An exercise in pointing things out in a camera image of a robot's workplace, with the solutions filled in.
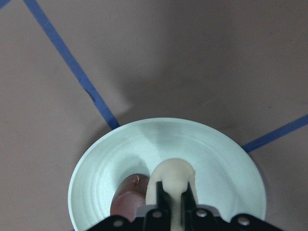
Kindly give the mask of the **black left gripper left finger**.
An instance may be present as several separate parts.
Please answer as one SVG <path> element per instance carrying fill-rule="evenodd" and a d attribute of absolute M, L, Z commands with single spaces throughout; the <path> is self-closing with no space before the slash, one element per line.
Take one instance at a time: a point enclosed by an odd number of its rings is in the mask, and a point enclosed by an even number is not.
<path fill-rule="evenodd" d="M 156 183 L 156 206 L 160 209 L 171 209 L 170 195 L 165 192 L 161 181 Z"/>

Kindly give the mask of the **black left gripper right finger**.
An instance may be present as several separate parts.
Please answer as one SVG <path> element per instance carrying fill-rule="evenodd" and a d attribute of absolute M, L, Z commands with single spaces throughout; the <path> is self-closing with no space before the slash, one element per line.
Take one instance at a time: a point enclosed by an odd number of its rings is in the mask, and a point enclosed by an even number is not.
<path fill-rule="evenodd" d="M 181 209 L 195 209 L 196 200 L 192 191 L 191 184 L 187 183 L 187 189 L 181 194 Z"/>

